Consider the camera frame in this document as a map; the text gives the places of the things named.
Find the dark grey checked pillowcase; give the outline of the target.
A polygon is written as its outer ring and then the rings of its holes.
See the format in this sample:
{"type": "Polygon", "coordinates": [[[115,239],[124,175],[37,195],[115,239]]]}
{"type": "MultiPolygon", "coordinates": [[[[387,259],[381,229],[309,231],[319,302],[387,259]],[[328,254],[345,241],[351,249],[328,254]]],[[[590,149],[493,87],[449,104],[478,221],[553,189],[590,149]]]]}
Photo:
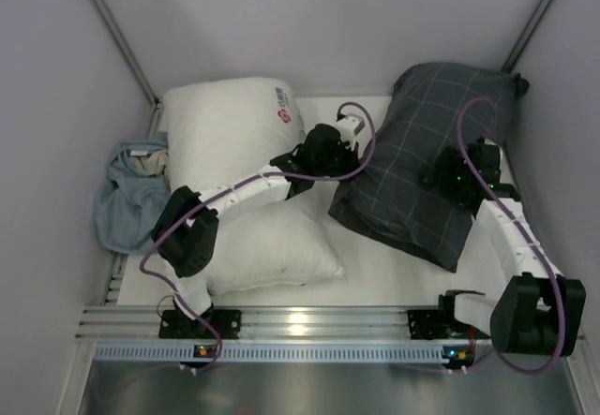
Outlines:
{"type": "Polygon", "coordinates": [[[395,82],[373,157],[340,184],[328,214],[344,228],[453,273],[472,216],[425,180],[447,148],[503,144],[529,82],[458,63],[413,66],[395,82]]]}

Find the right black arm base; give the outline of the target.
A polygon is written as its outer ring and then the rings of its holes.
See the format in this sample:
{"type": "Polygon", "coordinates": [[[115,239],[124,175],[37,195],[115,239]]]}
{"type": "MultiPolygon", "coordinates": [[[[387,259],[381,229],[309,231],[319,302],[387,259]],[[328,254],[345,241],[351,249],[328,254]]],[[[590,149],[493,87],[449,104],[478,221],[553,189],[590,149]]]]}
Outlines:
{"type": "Polygon", "coordinates": [[[411,340],[468,339],[471,327],[439,309],[414,309],[407,312],[411,340]]]}

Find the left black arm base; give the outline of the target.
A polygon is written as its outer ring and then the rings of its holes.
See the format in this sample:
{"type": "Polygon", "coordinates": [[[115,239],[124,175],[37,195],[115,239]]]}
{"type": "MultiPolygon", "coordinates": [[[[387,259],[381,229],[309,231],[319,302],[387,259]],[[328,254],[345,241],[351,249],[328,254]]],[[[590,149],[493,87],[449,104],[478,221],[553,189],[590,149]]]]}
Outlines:
{"type": "MultiPolygon", "coordinates": [[[[237,339],[242,312],[232,309],[210,309],[208,322],[222,339],[237,339]]],[[[198,320],[190,319],[178,308],[160,315],[158,337],[161,339],[210,339],[214,335],[198,320]]]]}

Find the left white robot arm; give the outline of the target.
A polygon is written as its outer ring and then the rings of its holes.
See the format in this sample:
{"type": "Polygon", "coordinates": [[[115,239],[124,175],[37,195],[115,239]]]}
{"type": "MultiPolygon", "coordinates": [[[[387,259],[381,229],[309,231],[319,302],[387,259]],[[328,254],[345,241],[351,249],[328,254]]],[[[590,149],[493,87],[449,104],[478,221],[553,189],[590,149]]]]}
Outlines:
{"type": "Polygon", "coordinates": [[[218,230],[226,223],[271,203],[289,200],[317,182],[345,181],[361,170],[358,134],[351,117],[334,124],[317,124],[289,153],[232,185],[202,192],[178,187],[168,199],[150,233],[158,254],[166,260],[174,304],[183,316],[199,320],[213,305],[205,284],[192,288],[189,303],[181,286],[184,278],[202,272],[213,258],[218,230]]]}

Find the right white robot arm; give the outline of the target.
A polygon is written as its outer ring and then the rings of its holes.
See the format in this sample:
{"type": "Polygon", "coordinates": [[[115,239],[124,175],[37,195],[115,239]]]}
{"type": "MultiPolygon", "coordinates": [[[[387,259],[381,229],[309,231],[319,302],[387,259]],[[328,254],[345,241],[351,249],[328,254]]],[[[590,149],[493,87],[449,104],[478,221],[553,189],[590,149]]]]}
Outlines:
{"type": "Polygon", "coordinates": [[[497,298],[476,290],[447,291],[439,299],[444,315],[489,336],[502,353],[570,356],[586,290],[580,280],[565,277],[536,241],[516,188],[501,180],[500,147],[482,139],[447,147],[425,182],[472,212],[506,281],[497,298]]]}

